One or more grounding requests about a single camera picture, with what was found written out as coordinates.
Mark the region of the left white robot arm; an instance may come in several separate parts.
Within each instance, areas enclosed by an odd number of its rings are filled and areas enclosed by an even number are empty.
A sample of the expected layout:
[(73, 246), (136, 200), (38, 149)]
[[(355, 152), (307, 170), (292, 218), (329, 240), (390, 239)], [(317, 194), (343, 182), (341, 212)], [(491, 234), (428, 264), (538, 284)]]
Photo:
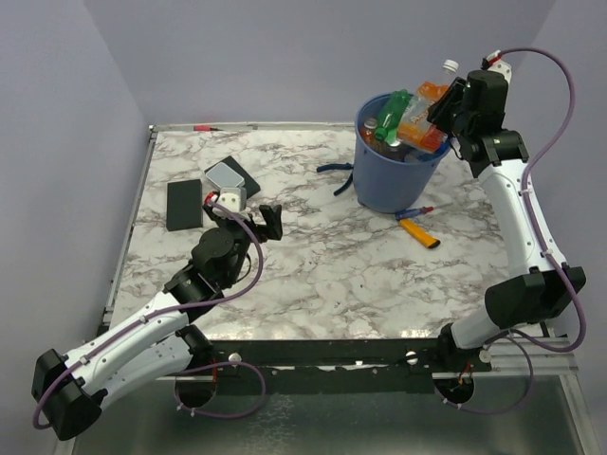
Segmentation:
[(248, 251), (281, 240), (283, 224), (279, 205), (260, 206), (261, 224), (215, 201), (204, 210), (216, 226), (203, 233), (186, 265), (141, 309), (64, 354), (49, 349), (39, 355), (31, 386), (35, 429), (72, 439), (131, 390), (166, 374), (207, 368), (207, 340), (195, 321), (254, 288), (259, 274), (240, 291), (225, 293), (237, 283)]

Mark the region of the blue plastic bin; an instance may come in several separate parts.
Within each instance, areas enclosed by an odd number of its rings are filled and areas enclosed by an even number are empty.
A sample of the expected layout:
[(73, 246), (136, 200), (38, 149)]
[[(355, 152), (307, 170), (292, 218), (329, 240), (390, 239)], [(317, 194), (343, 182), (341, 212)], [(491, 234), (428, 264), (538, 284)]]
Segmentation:
[(451, 147), (444, 142), (433, 154), (414, 150), (416, 160), (405, 161), (393, 160), (370, 147), (363, 140), (360, 128), (366, 119), (379, 113), (389, 97), (389, 93), (374, 96), (356, 113), (352, 176), (354, 191), (361, 205), (375, 212), (394, 214), (414, 205)]

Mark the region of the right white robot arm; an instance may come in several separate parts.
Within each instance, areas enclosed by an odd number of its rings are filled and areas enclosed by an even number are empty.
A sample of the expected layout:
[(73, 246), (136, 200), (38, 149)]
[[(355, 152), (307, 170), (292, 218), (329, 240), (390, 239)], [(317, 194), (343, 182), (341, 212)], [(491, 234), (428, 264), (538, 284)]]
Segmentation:
[(502, 125), (507, 92), (504, 75), (474, 70), (455, 79), (428, 114), (434, 127), (457, 140), (493, 207), (508, 260), (508, 280), (486, 291), (483, 308), (442, 330), (450, 339), (436, 346), (435, 358), (448, 371), (505, 331), (559, 316), (586, 283), (583, 269), (570, 266), (552, 239), (521, 135)]

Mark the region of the crushed orange label bottle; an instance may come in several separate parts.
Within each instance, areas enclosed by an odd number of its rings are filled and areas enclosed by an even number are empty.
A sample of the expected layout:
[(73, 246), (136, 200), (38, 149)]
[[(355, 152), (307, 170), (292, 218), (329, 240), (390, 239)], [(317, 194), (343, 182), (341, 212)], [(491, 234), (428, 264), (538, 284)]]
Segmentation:
[(458, 69), (457, 61), (446, 60), (440, 75), (418, 86), (396, 129), (396, 137), (403, 143), (428, 153), (440, 147), (445, 134), (428, 121), (428, 112), (449, 89)]

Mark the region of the green bear shaped bottle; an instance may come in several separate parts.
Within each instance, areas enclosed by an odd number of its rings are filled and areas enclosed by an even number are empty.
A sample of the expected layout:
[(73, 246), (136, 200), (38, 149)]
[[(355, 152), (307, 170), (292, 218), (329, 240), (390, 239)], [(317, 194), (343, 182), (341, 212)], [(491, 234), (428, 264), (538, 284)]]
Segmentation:
[(388, 134), (399, 124), (404, 111), (407, 109), (412, 94), (406, 90), (393, 92), (377, 115), (375, 139), (384, 141)]

